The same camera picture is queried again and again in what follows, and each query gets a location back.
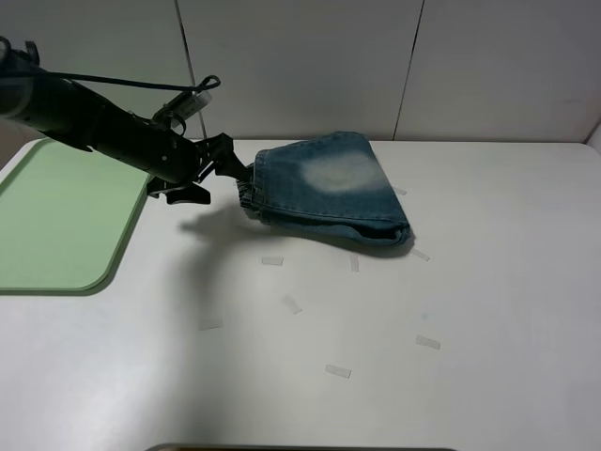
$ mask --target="light green tray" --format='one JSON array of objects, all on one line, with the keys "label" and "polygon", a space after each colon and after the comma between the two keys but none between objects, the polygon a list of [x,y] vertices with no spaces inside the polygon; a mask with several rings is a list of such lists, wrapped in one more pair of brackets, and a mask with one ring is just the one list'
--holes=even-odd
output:
[{"label": "light green tray", "polygon": [[45,139],[0,183],[0,294],[101,282],[146,198],[146,173]]}]

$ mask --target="denim jeans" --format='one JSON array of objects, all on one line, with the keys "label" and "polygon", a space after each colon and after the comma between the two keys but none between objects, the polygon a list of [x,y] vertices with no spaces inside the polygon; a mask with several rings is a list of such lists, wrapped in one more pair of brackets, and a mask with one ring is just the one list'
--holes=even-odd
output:
[{"label": "denim jeans", "polygon": [[240,182],[240,204],[268,225],[350,238],[370,245],[402,244],[410,227],[367,139],[335,132],[261,150]]}]

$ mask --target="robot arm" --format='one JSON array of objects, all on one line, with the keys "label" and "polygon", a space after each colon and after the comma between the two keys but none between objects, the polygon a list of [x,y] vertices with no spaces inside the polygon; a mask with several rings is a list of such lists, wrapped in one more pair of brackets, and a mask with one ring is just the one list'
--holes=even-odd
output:
[{"label": "robot arm", "polygon": [[26,46],[27,52],[13,50],[9,41],[0,37],[0,117],[33,127],[74,148],[94,149],[146,171],[154,176],[147,186],[148,194],[158,197],[164,193],[169,204],[210,203],[210,193],[196,183],[213,169],[217,175],[249,179],[226,134],[194,143],[171,129],[178,123],[185,126],[185,119],[206,104],[198,93],[218,86],[217,77],[207,77],[164,105],[152,119],[145,119],[61,77],[66,74],[41,69],[35,44],[27,42]]}]

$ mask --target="white table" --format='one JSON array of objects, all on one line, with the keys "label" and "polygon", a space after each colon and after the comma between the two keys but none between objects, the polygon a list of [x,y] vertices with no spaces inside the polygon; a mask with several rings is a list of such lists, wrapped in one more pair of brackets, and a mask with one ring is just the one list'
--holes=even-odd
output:
[{"label": "white table", "polygon": [[0,448],[600,449],[601,156],[373,146],[429,261],[352,272],[344,249],[244,223],[231,179],[207,180],[209,207],[148,199],[104,291],[0,297]]}]

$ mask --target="tape strip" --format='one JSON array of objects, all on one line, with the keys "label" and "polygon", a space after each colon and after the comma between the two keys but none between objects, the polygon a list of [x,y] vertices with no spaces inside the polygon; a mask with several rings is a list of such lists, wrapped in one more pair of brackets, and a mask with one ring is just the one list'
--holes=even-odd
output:
[{"label": "tape strip", "polygon": [[431,338],[426,338],[425,336],[421,336],[421,335],[417,335],[417,338],[415,339],[415,344],[427,346],[428,348],[433,348],[435,350],[440,349],[439,341],[433,340]]},{"label": "tape strip", "polygon": [[351,254],[348,258],[350,258],[350,270],[359,272],[359,256],[357,254]]},{"label": "tape strip", "polygon": [[264,265],[282,266],[284,264],[283,257],[262,257],[261,263]]},{"label": "tape strip", "polygon": [[285,304],[286,307],[288,307],[292,315],[296,315],[302,311],[297,302],[291,296],[285,296],[282,299],[282,302]]},{"label": "tape strip", "polygon": [[417,249],[413,248],[409,251],[411,254],[415,255],[416,257],[419,257],[425,261],[430,261],[430,257],[427,256],[426,254],[424,254],[423,252],[418,251]]},{"label": "tape strip", "polygon": [[341,368],[340,366],[326,365],[326,372],[341,378],[350,378],[350,369]]},{"label": "tape strip", "polygon": [[201,331],[208,331],[210,329],[220,329],[223,327],[222,319],[205,319],[204,321],[200,321],[199,329]]}]

